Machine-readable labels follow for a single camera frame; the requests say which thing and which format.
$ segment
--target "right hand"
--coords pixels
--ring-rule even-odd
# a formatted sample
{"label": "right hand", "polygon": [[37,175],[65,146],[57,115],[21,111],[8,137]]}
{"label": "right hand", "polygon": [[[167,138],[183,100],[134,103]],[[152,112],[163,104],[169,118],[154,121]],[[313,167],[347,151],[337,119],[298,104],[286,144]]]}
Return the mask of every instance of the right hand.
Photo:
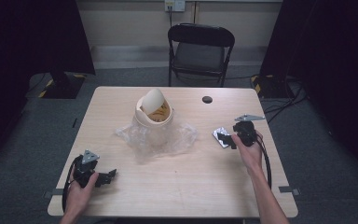
{"label": "right hand", "polygon": [[[257,139],[261,143],[263,139],[263,135],[256,130],[257,133]],[[248,169],[248,173],[251,171],[256,171],[258,169],[262,170],[262,149],[260,145],[257,143],[254,143],[250,147],[247,147],[243,144],[241,139],[236,135],[231,135],[232,140],[234,141],[235,145],[237,145],[238,150],[241,154],[241,158],[243,163],[245,164],[246,168]]]}

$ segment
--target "dark backdrop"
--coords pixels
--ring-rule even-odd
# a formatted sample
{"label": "dark backdrop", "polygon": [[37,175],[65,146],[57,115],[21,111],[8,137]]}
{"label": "dark backdrop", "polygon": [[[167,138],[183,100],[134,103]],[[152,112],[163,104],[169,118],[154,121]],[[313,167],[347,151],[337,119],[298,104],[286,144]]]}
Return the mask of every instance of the dark backdrop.
{"label": "dark backdrop", "polygon": [[0,146],[29,79],[52,70],[95,74],[75,0],[0,0]]}

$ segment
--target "plastic wrap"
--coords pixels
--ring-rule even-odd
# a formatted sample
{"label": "plastic wrap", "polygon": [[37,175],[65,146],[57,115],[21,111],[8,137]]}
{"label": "plastic wrap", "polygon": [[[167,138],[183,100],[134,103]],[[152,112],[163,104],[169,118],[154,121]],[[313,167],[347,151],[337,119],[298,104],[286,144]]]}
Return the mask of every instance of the plastic wrap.
{"label": "plastic wrap", "polygon": [[151,128],[133,118],[130,125],[117,129],[116,134],[134,149],[139,161],[187,152],[197,138],[197,130],[179,119]]}
{"label": "plastic wrap", "polygon": [[[150,96],[158,104],[149,101]],[[159,105],[157,113],[147,112],[147,108],[152,111]],[[155,116],[161,115],[162,110],[167,113],[165,119],[156,121]],[[159,90],[152,90],[139,100],[131,124],[116,129],[116,134],[133,148],[138,161],[187,152],[197,138],[197,130],[179,118]]]}

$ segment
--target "chair leg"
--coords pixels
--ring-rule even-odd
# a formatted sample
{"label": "chair leg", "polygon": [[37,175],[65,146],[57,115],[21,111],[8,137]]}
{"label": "chair leg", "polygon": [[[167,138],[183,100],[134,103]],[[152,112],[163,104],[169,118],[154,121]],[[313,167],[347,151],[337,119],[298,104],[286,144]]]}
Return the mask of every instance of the chair leg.
{"label": "chair leg", "polygon": [[171,81],[172,81],[172,69],[171,69],[171,67],[169,67],[168,69],[169,69],[169,71],[168,71],[168,86],[170,87]]}
{"label": "chair leg", "polygon": [[226,74],[223,74],[220,78],[222,78],[222,82],[220,83],[220,88],[223,88],[223,86],[225,85]]}

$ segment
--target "gray carpet floor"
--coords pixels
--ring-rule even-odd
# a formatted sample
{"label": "gray carpet floor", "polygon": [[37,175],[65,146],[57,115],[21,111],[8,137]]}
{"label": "gray carpet floor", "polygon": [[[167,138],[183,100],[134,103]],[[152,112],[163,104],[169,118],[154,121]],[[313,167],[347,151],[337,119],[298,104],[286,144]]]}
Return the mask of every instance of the gray carpet floor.
{"label": "gray carpet floor", "polygon": [[[250,88],[249,78],[259,66],[230,66],[227,88]],[[168,68],[97,70],[88,76],[75,100],[41,99],[50,80],[38,74],[30,80],[28,103],[0,152],[0,223],[58,223],[48,212],[45,191],[56,187],[62,167],[75,141],[93,91],[98,86],[167,86]],[[180,76],[174,87],[217,87],[209,78]],[[292,83],[293,91],[299,84]],[[262,99],[264,109],[287,99]],[[274,113],[268,113],[271,119]],[[298,216],[292,223],[358,223],[358,161],[336,141],[323,114],[306,100],[287,107],[269,124],[289,184]],[[79,223],[99,218],[82,217]],[[238,219],[120,219],[119,223],[242,223]],[[246,219],[246,223],[258,223]]]}

